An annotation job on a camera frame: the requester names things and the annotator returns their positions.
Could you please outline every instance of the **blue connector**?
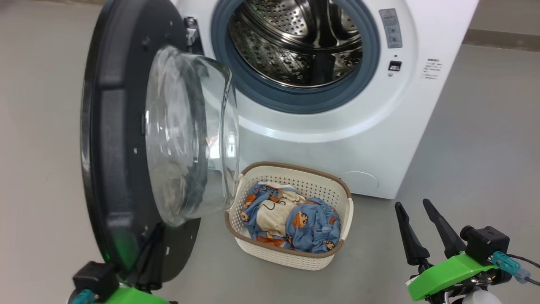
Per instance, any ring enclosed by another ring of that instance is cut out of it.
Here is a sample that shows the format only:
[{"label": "blue connector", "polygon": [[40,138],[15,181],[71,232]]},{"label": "blue connector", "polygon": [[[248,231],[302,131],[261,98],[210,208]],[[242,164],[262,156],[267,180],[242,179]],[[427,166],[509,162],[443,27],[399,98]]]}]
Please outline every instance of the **blue connector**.
[{"label": "blue connector", "polygon": [[75,297],[71,304],[94,304],[94,294],[90,290],[85,289]]},{"label": "blue connector", "polygon": [[521,283],[525,284],[527,281],[525,280],[526,277],[531,277],[530,271],[527,269],[521,268],[521,264],[514,261],[509,256],[505,255],[504,253],[500,251],[496,251],[493,253],[493,257],[491,258],[491,263],[498,268],[508,272],[509,274],[513,275],[516,280]]}]

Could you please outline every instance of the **stainless steel drum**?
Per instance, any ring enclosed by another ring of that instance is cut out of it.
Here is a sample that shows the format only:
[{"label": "stainless steel drum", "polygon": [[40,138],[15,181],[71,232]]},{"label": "stainless steel drum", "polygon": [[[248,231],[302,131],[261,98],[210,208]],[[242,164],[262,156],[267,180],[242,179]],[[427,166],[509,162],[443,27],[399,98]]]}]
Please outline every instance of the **stainless steel drum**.
[{"label": "stainless steel drum", "polygon": [[248,0],[229,32],[249,66],[287,87],[328,85],[362,63],[358,29],[329,0]]}]

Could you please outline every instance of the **baseboard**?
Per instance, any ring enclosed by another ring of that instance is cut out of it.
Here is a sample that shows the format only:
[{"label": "baseboard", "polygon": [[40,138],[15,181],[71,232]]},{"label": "baseboard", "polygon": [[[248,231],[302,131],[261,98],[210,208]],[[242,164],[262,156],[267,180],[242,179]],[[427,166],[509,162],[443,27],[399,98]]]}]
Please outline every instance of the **baseboard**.
[{"label": "baseboard", "polygon": [[463,44],[510,50],[540,52],[540,36],[469,29]]}]

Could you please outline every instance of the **laundry basket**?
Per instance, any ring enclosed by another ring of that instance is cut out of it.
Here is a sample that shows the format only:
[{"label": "laundry basket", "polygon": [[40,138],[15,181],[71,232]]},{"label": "laundry basket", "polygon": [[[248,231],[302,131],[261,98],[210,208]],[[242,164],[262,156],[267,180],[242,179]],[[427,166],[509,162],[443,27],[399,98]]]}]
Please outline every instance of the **laundry basket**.
[{"label": "laundry basket", "polygon": [[[271,246],[253,240],[240,217],[246,196],[261,181],[290,184],[304,197],[318,197],[332,206],[341,223],[340,241],[337,246],[322,254],[305,253]],[[341,180],[323,172],[281,163],[260,162],[246,168],[240,176],[237,195],[225,211],[227,228],[234,235],[243,251],[263,260],[305,270],[319,270],[328,265],[343,246],[353,219],[353,200]]]}]

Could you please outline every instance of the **laundry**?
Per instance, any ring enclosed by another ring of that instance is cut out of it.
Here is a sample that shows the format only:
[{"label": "laundry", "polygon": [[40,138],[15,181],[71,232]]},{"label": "laundry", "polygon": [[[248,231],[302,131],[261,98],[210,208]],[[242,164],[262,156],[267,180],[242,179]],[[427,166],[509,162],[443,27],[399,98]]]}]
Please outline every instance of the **laundry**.
[{"label": "laundry", "polygon": [[339,241],[338,215],[323,200],[306,200],[291,185],[259,182],[240,212],[252,239],[303,252],[324,253]]},{"label": "laundry", "polygon": [[287,218],[286,230],[295,250],[325,253],[338,244],[341,226],[335,210],[323,200],[312,197],[293,209]]},{"label": "laundry", "polygon": [[285,223],[291,211],[305,202],[291,185],[259,182],[247,195],[240,215],[254,240],[290,248]]}]

